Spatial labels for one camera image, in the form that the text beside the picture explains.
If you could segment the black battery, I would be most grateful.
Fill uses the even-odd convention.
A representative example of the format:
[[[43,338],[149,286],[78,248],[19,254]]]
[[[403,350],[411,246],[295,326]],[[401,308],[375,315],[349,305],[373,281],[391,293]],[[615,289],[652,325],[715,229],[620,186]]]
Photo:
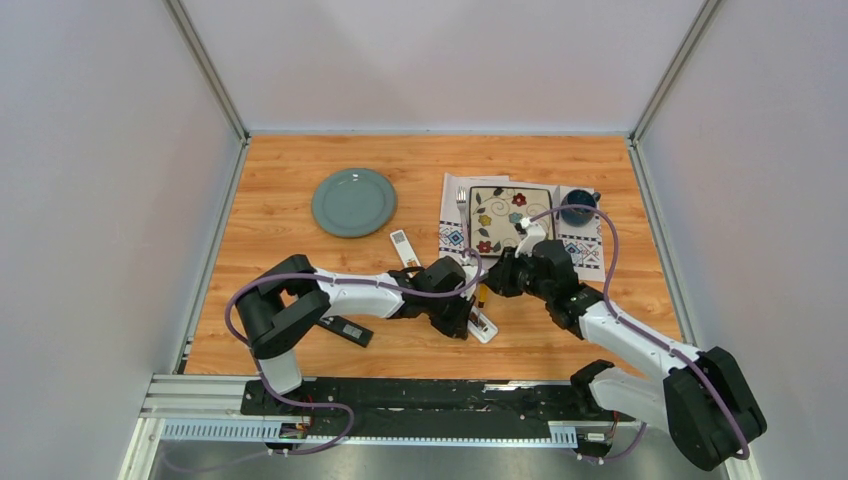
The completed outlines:
[[[472,311],[469,316],[469,321],[475,326],[476,329],[480,331],[483,331],[485,329],[485,324],[481,322],[478,313]]]

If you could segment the short white remote control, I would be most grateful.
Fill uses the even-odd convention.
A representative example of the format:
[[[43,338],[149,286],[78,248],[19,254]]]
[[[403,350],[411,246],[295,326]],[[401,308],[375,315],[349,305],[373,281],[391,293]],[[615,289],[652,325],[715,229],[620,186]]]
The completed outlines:
[[[491,342],[499,332],[497,326],[477,307],[473,307],[469,313],[467,329],[481,344]]]

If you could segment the yellow handled screwdriver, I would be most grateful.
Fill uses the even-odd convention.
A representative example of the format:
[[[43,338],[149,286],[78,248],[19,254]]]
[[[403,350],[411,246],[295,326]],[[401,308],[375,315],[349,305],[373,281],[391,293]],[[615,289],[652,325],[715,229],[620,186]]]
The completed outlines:
[[[481,285],[478,290],[477,296],[477,307],[482,310],[486,306],[486,302],[489,296],[489,289],[485,285]]]

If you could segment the long white remote control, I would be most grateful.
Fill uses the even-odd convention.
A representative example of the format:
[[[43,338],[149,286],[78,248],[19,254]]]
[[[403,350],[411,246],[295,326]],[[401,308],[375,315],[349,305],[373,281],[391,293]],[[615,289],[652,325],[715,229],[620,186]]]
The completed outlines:
[[[410,261],[417,261],[421,265],[418,256],[416,255],[410,241],[407,238],[406,233],[403,230],[396,230],[394,232],[391,232],[390,240],[404,267],[408,267],[407,265]]]

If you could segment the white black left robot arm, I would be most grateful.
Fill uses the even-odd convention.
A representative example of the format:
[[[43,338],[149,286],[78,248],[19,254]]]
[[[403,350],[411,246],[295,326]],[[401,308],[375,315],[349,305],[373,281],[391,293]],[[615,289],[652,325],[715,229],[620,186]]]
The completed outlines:
[[[306,398],[294,348],[320,320],[425,315],[443,335],[464,339],[472,295],[484,275],[480,259],[462,265],[443,257],[428,267],[352,275],[316,268],[297,254],[238,290],[224,318],[231,326],[232,317],[239,317],[243,330],[235,336],[249,348],[268,384],[267,401],[279,413],[291,415]]]

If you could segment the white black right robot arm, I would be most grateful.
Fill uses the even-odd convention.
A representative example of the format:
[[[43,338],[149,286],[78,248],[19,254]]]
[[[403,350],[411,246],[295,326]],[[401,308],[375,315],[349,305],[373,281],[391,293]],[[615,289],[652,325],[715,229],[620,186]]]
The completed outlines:
[[[570,404],[579,416],[618,411],[666,431],[694,466],[709,471],[746,460],[766,419],[735,357],[675,341],[617,308],[606,290],[578,278],[570,254],[553,240],[531,252],[509,247],[488,270],[495,294],[544,302],[555,325],[599,345],[642,372],[631,376],[606,361],[575,373]]]

